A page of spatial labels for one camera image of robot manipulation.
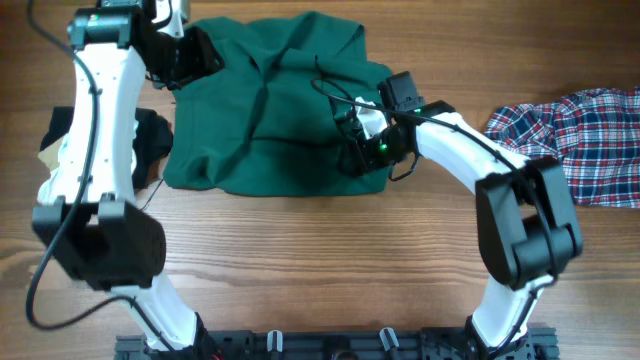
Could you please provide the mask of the green shirt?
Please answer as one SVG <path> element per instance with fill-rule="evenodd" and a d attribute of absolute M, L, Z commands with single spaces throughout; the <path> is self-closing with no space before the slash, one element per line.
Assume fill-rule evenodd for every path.
<path fill-rule="evenodd" d="M 363 25 L 318 12 L 241 23 L 199 20 L 225 67 L 175 91 L 172 188 L 244 196 L 354 196 L 384 191 L 387 171 L 350 176 L 323 87 L 377 102 L 390 69 L 367 56 Z"/>

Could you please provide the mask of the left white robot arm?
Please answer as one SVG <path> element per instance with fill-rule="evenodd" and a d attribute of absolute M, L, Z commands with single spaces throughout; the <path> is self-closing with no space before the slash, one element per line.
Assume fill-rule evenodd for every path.
<path fill-rule="evenodd" d="M 102 1 L 76 12 L 63 45 L 76 72 L 72 122 L 32 218 L 45 259 L 121 302 L 152 359 L 222 355 L 165 273 L 164 230 L 137 206 L 132 181 L 144 82 L 175 90 L 223 68 L 188 21 L 185 1 Z"/>

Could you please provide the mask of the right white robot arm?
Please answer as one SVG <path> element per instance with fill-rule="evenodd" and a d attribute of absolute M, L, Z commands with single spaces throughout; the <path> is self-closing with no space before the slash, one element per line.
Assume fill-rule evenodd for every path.
<path fill-rule="evenodd" d="M 530 346 L 528 320 L 539 297 L 583 250 L 561 165 L 499 146 L 443 101 L 383 107 L 357 98 L 335 111 L 334 121 L 355 174 L 392 167 L 412 154 L 440 165 L 474 195 L 489 278 L 451 350 L 467 359 L 498 359 Z"/>

